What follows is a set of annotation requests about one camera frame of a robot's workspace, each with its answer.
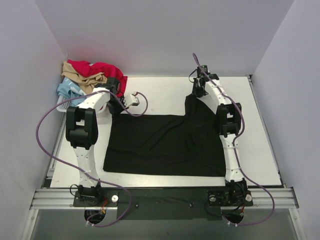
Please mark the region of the black t shirt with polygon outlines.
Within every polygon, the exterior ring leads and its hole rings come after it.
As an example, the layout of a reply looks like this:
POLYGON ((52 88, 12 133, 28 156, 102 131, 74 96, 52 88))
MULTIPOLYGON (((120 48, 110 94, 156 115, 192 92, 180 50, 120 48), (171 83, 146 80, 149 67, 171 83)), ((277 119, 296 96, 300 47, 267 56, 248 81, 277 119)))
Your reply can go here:
POLYGON ((224 149, 214 129, 216 115, 192 94, 186 96, 184 106, 184 115, 114 116, 103 170, 160 176, 225 176, 224 149))

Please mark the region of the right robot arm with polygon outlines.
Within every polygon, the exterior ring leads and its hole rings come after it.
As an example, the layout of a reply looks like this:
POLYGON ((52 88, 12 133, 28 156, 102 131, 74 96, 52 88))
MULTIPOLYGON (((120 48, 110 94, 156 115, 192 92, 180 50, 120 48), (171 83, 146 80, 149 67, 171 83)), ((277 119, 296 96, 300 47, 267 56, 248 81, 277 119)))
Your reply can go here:
POLYGON ((225 159, 225 187, 223 199, 229 205, 236 204, 246 196, 246 181, 241 172, 237 137, 241 133, 242 106, 228 96, 216 74, 211 74, 206 65, 199 65, 193 78, 192 94, 197 98, 210 96, 213 102, 214 130, 222 142, 225 159))

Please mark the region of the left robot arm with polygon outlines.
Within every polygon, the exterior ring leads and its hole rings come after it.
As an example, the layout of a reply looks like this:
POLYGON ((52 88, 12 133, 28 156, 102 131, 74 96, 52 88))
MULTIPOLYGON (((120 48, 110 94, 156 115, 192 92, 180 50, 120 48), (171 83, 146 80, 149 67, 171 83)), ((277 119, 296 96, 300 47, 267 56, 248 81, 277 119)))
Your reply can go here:
POLYGON ((98 206, 103 200, 94 155, 94 145, 99 134, 97 113, 104 106, 109 107, 112 115, 124 110, 121 106, 124 104, 124 97, 117 97, 121 93, 121 87, 120 81, 111 77, 106 83, 97 84, 93 95, 66 110, 66 140, 73 147, 78 167, 81 168, 78 193, 85 196, 91 206, 98 206))

